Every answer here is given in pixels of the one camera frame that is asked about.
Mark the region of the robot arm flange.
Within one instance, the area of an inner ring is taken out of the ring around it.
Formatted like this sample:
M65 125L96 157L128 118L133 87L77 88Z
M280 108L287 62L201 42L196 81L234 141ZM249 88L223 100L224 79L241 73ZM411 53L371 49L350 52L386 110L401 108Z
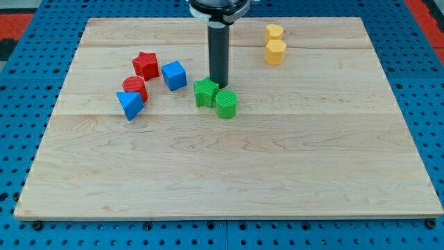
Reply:
M250 0L189 0L189 11L210 28L233 25L250 9Z

